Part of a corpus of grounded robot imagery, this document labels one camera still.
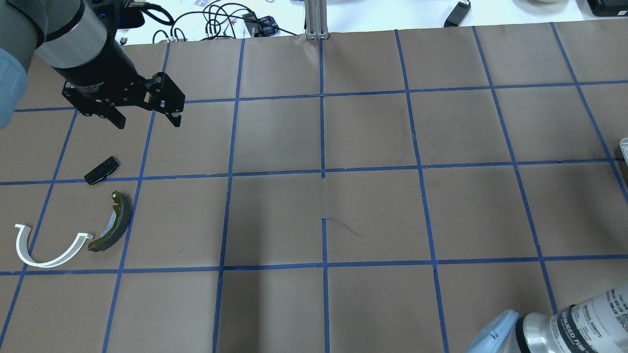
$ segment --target black box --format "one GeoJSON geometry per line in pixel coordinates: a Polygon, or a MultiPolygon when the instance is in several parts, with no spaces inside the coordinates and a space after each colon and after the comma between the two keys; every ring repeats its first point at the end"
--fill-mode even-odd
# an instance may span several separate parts
{"type": "Polygon", "coordinates": [[[596,16],[628,16],[628,0],[587,0],[596,16]]]}

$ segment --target white plastic arc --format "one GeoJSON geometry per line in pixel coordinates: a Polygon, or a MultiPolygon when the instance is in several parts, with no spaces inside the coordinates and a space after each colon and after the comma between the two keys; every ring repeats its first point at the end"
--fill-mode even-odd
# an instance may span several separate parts
{"type": "Polygon", "coordinates": [[[19,258],[28,266],[39,268],[52,268],[66,263],[79,252],[80,248],[85,244],[85,241],[94,238],[94,236],[87,233],[78,233],[72,245],[61,254],[61,256],[45,263],[36,263],[28,254],[28,236],[31,234],[31,228],[23,224],[16,224],[15,228],[19,229],[18,238],[15,240],[15,249],[18,252],[19,258]]]}

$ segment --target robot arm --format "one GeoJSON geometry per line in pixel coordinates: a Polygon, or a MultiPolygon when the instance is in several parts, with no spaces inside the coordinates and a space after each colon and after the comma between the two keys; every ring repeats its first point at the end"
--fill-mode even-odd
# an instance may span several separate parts
{"type": "Polygon", "coordinates": [[[147,3],[128,0],[0,0],[0,128],[26,90],[33,53],[67,81],[63,96],[85,116],[110,120],[119,129],[119,106],[138,106],[181,124],[185,95],[164,72],[140,76],[115,41],[118,28],[141,26],[147,3]],[[9,34],[19,33],[19,38],[9,34]]]}

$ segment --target green curved object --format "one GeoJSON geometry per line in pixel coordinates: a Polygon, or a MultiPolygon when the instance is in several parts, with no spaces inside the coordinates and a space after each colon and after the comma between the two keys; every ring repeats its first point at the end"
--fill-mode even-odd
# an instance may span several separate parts
{"type": "Polygon", "coordinates": [[[124,234],[131,220],[131,203],[123,193],[114,191],[111,193],[114,200],[113,212],[107,229],[100,235],[100,238],[90,242],[87,250],[98,252],[109,249],[124,234]]]}

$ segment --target white floor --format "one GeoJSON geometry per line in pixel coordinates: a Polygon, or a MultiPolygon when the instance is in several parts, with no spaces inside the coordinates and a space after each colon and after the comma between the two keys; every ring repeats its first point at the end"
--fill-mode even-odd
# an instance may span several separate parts
{"type": "MultiPolygon", "coordinates": [[[[175,18],[185,12],[201,11],[195,0],[149,0],[168,10],[175,18]]],[[[228,3],[221,0],[217,4],[228,3]]],[[[273,16],[279,27],[294,33],[304,33],[305,11],[297,0],[236,0],[251,8],[258,17],[273,16]]],[[[328,26],[330,32],[365,32],[404,30],[410,28],[442,27],[458,0],[328,0],[328,26]]],[[[462,26],[492,24],[542,23],[598,19],[591,13],[587,0],[560,0],[542,3],[538,0],[472,0],[471,12],[462,26]]],[[[191,14],[177,22],[189,40],[205,38],[205,20],[202,14],[191,14]]],[[[119,31],[116,38],[127,37],[128,44],[151,43],[157,30],[169,31],[150,18],[140,28],[119,31]]],[[[248,36],[239,20],[238,38],[248,36]]],[[[163,39],[160,35],[156,41],[163,39]]]]}

